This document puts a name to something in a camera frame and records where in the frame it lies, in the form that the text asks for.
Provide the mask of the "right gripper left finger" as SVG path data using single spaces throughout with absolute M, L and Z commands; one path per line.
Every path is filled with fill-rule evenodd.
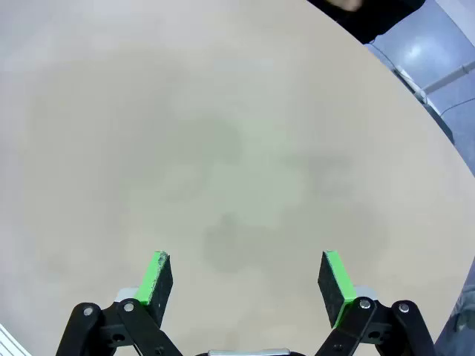
M 73 308 L 56 356 L 114 356 L 125 346 L 139 356 L 183 356 L 161 329 L 172 285 L 169 254 L 154 252 L 131 297 L 106 309 L 90 302 Z

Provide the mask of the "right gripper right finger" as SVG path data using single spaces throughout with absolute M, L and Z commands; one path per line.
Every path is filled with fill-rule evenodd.
M 318 286 L 332 331 L 315 356 L 353 356 L 362 343 L 379 356 L 437 356 L 418 306 L 359 296 L 337 251 L 322 253 Z

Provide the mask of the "person in black t-shirt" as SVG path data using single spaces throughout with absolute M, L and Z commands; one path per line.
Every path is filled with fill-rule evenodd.
M 307 0 L 363 45 L 385 34 L 426 0 Z

